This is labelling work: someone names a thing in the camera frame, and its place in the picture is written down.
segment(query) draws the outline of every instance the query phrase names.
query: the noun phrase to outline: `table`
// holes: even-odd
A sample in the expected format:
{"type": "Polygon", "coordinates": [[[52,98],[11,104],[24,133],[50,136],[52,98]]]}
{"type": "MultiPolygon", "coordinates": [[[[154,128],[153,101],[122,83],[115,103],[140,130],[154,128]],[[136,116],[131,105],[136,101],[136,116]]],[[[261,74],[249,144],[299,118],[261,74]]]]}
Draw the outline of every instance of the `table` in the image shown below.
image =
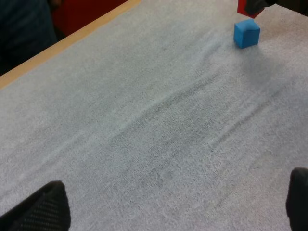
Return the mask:
{"type": "Polygon", "coordinates": [[[37,56],[0,90],[0,214],[62,180],[72,231],[290,230],[308,18],[266,9],[259,45],[240,50],[243,19],[232,0],[143,0],[37,56]]]}

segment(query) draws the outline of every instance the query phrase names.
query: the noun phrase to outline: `blue cube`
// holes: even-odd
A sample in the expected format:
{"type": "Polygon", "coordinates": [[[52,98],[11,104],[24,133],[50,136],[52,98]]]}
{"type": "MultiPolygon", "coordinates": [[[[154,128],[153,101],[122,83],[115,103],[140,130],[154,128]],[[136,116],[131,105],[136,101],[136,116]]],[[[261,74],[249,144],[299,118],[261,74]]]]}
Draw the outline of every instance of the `blue cube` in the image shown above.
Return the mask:
{"type": "Polygon", "coordinates": [[[248,19],[234,26],[234,42],[239,48],[243,49],[259,42],[260,27],[253,19],[248,19]]]}

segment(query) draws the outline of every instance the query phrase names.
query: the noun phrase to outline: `person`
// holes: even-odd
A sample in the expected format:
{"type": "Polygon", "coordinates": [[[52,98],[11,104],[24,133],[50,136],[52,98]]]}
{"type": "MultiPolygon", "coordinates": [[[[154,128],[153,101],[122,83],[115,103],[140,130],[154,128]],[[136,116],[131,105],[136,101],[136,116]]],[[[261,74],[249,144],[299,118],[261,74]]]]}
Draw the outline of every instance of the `person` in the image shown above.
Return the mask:
{"type": "Polygon", "coordinates": [[[62,0],[0,0],[0,75],[57,42],[51,8],[62,0]]]}

